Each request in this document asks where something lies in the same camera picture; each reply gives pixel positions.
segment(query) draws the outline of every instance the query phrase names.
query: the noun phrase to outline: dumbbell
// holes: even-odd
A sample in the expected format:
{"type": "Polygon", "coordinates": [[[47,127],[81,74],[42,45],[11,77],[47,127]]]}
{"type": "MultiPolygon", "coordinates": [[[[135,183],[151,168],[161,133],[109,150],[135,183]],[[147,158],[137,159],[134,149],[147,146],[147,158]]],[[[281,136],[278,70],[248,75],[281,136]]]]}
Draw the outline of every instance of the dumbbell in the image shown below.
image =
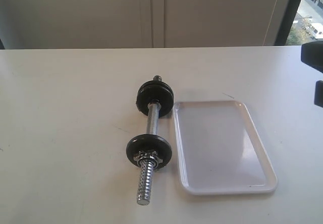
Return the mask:
{"type": "Polygon", "coordinates": [[[132,138],[126,148],[130,162],[141,168],[137,192],[137,203],[148,205],[153,171],[160,169],[171,160],[172,148],[157,135],[158,118],[167,115],[174,105],[174,94],[170,86],[156,75],[138,90],[137,108],[148,116],[146,134],[132,138]]]}

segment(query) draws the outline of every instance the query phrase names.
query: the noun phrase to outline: black weight plate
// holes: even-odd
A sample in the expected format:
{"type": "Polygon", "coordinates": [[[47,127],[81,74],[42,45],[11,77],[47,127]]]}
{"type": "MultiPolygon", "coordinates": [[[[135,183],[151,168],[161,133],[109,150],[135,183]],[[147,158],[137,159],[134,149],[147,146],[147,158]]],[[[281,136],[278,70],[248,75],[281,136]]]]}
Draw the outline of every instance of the black weight plate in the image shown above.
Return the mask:
{"type": "Polygon", "coordinates": [[[172,148],[162,137],[152,134],[142,134],[132,138],[127,145],[126,154],[128,159],[136,166],[137,162],[133,159],[139,151],[154,150],[160,159],[163,160],[157,167],[164,167],[172,158],[172,148]]]}
{"type": "Polygon", "coordinates": [[[148,115],[148,104],[157,101],[160,105],[159,117],[167,115],[174,105],[172,89],[164,82],[152,80],[144,83],[138,91],[136,105],[140,112],[148,115]]]}

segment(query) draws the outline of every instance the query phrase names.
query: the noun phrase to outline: white tray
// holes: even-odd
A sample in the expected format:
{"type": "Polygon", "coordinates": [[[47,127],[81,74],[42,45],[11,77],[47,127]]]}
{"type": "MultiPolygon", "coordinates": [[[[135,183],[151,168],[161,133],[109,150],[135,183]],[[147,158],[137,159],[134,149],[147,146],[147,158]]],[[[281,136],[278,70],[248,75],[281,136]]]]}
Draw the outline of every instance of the white tray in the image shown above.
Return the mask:
{"type": "Polygon", "coordinates": [[[246,106],[177,102],[174,120],[180,180],[194,195],[267,193],[277,177],[246,106]]]}

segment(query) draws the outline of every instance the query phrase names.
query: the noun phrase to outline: table surface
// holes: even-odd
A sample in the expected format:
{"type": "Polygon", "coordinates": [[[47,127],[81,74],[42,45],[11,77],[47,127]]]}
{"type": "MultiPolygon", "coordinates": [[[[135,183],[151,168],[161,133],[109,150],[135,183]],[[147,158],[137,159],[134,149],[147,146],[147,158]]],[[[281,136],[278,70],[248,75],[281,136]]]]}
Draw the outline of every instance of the table surface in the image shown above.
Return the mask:
{"type": "Polygon", "coordinates": [[[323,78],[300,47],[0,51],[0,223],[321,223],[323,78]],[[176,101],[244,102],[279,183],[273,194],[198,197],[174,149],[136,204],[128,141],[145,132],[139,86],[159,74],[176,101]]]}

